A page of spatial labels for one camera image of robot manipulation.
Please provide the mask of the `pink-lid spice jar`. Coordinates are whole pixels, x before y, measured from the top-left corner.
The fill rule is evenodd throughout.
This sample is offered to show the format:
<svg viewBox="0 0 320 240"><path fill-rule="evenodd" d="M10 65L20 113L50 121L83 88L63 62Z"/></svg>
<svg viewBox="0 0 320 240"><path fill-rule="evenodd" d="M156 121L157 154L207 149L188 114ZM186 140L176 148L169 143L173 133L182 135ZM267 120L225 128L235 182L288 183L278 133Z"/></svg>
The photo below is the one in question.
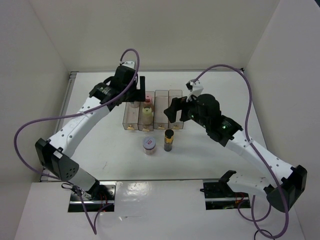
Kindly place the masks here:
<svg viewBox="0 0 320 240"><path fill-rule="evenodd" d="M143 106L152 108L153 106L153 97L151 94L145 94L145 101L143 102Z"/></svg>

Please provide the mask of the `tall silver-lid blue-label spice jar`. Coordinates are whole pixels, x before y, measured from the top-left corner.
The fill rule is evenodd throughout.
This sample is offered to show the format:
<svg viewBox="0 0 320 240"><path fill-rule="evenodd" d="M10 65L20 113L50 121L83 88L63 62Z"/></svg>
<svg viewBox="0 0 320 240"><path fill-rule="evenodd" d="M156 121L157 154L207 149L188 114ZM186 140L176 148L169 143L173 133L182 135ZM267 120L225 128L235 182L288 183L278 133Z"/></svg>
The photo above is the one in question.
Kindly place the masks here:
<svg viewBox="0 0 320 240"><path fill-rule="evenodd" d="M134 102L129 102L128 103L129 104L129 106L131 107L131 108L138 108L139 106L140 106L140 102L138 102L138 101L134 101Z"/></svg>

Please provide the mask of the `black-cap gold-band pepper bottle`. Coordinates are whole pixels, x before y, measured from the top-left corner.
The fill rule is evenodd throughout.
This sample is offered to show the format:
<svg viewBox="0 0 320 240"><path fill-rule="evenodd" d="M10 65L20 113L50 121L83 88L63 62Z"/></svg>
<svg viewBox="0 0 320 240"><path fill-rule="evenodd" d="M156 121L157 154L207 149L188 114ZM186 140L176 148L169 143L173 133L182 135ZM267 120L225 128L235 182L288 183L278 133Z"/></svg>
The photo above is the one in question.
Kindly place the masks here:
<svg viewBox="0 0 320 240"><path fill-rule="evenodd" d="M167 129L164 132L164 150L170 152L173 148L174 141L174 131L172 129Z"/></svg>

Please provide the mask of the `yellow-lid spice jar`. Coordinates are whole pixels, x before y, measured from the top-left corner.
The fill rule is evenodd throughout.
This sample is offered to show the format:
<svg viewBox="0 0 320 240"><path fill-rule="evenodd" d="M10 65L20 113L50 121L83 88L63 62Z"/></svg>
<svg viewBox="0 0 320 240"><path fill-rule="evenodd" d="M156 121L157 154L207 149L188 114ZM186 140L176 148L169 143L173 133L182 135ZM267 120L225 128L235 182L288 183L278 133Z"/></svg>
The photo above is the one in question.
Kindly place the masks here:
<svg viewBox="0 0 320 240"><path fill-rule="evenodd" d="M151 125L153 123L153 111L150 107L142 108L142 123L144 125Z"/></svg>

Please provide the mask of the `white-lid red-label spice jar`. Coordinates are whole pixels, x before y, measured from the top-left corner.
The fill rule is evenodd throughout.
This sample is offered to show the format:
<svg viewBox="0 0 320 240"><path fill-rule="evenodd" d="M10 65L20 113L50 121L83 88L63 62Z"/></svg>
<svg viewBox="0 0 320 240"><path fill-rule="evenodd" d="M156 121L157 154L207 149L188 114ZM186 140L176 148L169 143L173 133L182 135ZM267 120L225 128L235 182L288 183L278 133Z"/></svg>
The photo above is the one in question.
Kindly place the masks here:
<svg viewBox="0 0 320 240"><path fill-rule="evenodd" d="M156 139L152 136L146 136L143 139L143 151L146 155L153 155L156 152Z"/></svg>

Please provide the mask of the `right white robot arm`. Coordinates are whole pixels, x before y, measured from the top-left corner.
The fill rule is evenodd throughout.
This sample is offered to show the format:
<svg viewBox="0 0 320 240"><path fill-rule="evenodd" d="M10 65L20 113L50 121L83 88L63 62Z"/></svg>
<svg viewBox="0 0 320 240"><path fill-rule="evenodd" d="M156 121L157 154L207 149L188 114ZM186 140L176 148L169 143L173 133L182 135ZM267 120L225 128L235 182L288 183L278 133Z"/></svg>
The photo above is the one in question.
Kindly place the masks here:
<svg viewBox="0 0 320 240"><path fill-rule="evenodd" d="M228 170L219 179L219 191L223 196L243 192L264 197L272 207L284 213L304 192L307 170L281 160L246 136L241 125L221 113L220 104L213 95L201 94L191 99L175 97L164 114L170 123L174 123L177 112L181 112L180 121L196 122L213 141L248 161L262 174L258 178L248 178L235 170Z"/></svg>

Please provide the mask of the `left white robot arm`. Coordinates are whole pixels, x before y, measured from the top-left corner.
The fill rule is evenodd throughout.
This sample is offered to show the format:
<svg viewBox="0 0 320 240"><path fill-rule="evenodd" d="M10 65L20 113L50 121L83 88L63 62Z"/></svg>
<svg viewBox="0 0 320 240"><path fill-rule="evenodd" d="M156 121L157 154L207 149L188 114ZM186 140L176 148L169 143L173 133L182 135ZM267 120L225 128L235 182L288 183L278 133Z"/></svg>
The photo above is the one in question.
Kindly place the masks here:
<svg viewBox="0 0 320 240"><path fill-rule="evenodd" d="M133 61L120 63L113 76L93 87L76 117L49 139L40 138L35 143L40 163L59 180L80 188L88 200L97 198L102 187L72 156L91 129L115 107L143 101L145 78L135 75L136 68Z"/></svg>

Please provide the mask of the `clear bin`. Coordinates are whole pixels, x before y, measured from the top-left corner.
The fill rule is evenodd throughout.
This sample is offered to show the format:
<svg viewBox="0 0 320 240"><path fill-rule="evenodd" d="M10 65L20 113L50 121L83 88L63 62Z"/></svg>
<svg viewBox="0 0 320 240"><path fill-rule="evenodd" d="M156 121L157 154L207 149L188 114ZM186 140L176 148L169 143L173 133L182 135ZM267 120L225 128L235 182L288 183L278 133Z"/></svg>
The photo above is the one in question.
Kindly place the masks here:
<svg viewBox="0 0 320 240"><path fill-rule="evenodd" d="M140 107L131 108L129 106L129 102L125 104L124 116L122 121L122 125L125 130L128 130L128 131L138 130L139 111L140 111Z"/></svg>
<svg viewBox="0 0 320 240"><path fill-rule="evenodd" d="M164 113L169 107L169 91L156 90L154 98L154 118L153 128L155 130L166 130L169 127L169 121Z"/></svg>
<svg viewBox="0 0 320 240"><path fill-rule="evenodd" d="M169 128L173 130L182 130L184 122L181 121L182 117L182 104L183 91L178 89L169 90L168 100L168 122Z"/></svg>
<svg viewBox="0 0 320 240"><path fill-rule="evenodd" d="M154 91L145 92L145 101L140 103L138 130L150 132L154 130Z"/></svg>

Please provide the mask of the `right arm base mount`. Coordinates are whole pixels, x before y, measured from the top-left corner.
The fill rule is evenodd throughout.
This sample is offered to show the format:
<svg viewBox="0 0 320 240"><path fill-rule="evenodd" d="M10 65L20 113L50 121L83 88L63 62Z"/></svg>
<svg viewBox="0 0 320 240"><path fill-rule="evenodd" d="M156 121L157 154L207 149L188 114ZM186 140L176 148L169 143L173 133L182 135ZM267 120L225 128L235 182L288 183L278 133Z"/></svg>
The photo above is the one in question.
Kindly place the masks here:
<svg viewBox="0 0 320 240"><path fill-rule="evenodd" d="M209 179L202 182L199 190L204 195L206 210L250 209L249 195L243 192L223 190L223 184L218 179Z"/></svg>

